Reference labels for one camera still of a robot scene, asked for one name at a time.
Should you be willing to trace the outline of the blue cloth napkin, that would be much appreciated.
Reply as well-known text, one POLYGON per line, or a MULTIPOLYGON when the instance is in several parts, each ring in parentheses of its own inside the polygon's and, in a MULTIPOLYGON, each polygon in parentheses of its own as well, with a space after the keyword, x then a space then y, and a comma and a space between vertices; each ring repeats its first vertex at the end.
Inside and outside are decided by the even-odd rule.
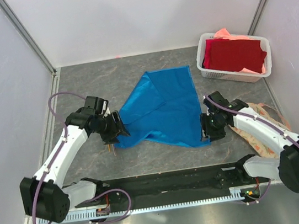
POLYGON ((129 136, 119 136, 116 148, 142 141, 198 148, 202 138, 202 113, 189 66, 148 71, 130 93, 119 115, 129 136))

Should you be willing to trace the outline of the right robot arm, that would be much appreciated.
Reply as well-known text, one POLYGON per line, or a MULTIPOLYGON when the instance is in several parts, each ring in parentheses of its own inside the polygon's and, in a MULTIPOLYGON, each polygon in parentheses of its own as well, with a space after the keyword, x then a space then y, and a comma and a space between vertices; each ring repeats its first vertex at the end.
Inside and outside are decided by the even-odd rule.
POLYGON ((275 153, 275 157, 247 157, 235 171, 238 182, 248 184, 255 177, 281 181, 299 193, 299 134, 265 118, 251 104, 235 99, 229 102, 221 93, 204 97, 207 112, 201 114, 202 133, 211 140, 225 135, 230 126, 253 136, 275 153))

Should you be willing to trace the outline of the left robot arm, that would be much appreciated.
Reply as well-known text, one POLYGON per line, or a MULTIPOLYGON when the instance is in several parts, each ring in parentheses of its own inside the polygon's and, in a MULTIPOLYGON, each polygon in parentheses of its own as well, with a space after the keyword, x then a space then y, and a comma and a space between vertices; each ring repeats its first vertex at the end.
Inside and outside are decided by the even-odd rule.
POLYGON ((99 134, 105 145, 118 143, 118 136, 129 136, 117 111, 110 111, 108 101, 96 107, 82 107, 69 114, 62 135, 46 162, 32 178, 20 182, 25 214, 54 223, 64 221, 71 208, 83 203, 101 204, 104 189, 93 180, 81 180, 64 186, 63 182, 79 149, 91 134, 99 134))

